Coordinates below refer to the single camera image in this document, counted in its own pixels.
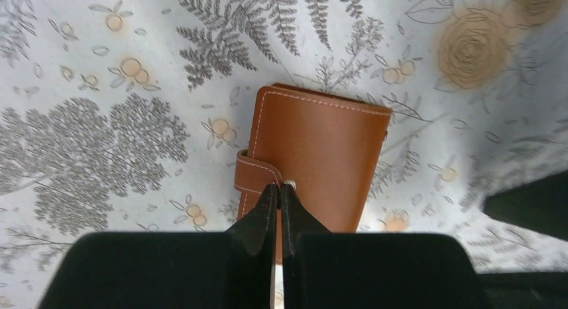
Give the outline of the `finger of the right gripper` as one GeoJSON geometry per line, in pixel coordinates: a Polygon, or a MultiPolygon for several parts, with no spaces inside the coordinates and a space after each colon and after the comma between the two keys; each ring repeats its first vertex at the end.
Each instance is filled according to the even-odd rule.
{"type": "Polygon", "coordinates": [[[567,172],[489,196],[482,212],[496,221],[566,241],[567,172]]]}

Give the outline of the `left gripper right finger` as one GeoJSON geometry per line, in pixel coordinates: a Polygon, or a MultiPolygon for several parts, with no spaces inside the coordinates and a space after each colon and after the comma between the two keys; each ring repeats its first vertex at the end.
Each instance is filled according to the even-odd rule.
{"type": "Polygon", "coordinates": [[[286,308],[487,308],[464,248],[437,233],[332,233],[280,189],[286,308]]]}

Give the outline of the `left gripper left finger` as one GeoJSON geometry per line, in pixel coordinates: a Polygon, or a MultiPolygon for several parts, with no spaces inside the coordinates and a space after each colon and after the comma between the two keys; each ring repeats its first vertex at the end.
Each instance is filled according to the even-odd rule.
{"type": "Polygon", "coordinates": [[[272,308],[278,187],[222,232],[81,237],[41,308],[272,308]]]}

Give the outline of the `brown leather card holder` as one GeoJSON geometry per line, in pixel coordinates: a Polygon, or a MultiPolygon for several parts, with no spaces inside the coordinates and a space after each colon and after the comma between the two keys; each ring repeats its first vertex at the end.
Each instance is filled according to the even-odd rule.
{"type": "Polygon", "coordinates": [[[353,233],[387,135],[392,111],[275,83],[257,92],[248,147],[238,152],[238,215],[268,184],[295,183],[304,208],[334,233],[353,233]]]}

